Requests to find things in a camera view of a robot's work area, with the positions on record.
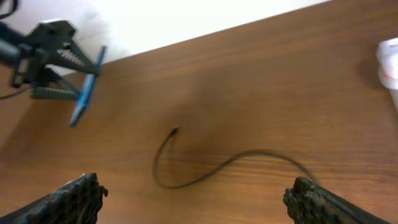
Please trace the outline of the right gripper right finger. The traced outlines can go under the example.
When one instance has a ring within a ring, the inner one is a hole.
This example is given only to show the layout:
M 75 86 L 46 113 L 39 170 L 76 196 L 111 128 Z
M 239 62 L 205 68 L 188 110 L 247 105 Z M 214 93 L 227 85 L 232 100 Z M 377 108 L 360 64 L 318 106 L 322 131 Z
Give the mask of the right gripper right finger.
M 388 224 L 304 177 L 285 190 L 283 203 L 295 224 Z

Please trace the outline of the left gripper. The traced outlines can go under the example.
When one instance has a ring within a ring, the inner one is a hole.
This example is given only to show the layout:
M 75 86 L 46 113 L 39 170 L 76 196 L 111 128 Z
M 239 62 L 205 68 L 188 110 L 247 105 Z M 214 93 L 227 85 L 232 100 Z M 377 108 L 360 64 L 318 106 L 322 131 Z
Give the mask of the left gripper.
M 73 40 L 75 33 L 66 20 L 40 22 L 27 35 L 2 22 L 1 63 L 13 69 L 10 86 L 30 85 L 30 97 L 37 100 L 79 99 L 80 91 L 49 67 L 99 74 L 99 67 Z

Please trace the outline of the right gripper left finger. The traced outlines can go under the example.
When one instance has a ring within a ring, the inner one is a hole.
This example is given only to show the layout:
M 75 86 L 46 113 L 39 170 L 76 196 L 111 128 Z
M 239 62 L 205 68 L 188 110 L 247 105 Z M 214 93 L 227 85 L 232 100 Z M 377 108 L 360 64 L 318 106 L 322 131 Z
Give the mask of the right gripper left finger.
M 97 174 L 83 174 L 46 196 L 1 217 L 6 224 L 94 224 L 108 189 Z

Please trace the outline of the blue screen smartphone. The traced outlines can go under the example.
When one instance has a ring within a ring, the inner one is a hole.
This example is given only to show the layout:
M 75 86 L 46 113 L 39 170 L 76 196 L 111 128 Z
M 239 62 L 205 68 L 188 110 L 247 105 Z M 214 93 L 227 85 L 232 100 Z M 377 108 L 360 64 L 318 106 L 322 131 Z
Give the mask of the blue screen smartphone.
M 96 84 L 96 79 L 99 76 L 102 66 L 103 66 L 103 62 L 104 62 L 104 58 L 105 58 L 107 49 L 108 49 L 108 47 L 105 45 L 102 45 L 100 48 L 100 52 L 99 52 L 99 55 L 98 55 L 98 58 L 97 58 L 96 64 L 95 64 L 95 68 L 98 69 L 98 73 L 97 74 L 87 74 L 87 76 L 85 77 L 82 92 L 79 96 L 79 99 L 76 102 L 76 105 L 75 105 L 73 113 L 72 113 L 72 117 L 70 119 L 70 127 L 75 127 L 78 124 L 78 122 L 80 121 L 84 112 L 88 108 L 88 105 L 90 103 L 92 93 L 93 93 L 93 90 L 94 90 L 94 87 Z

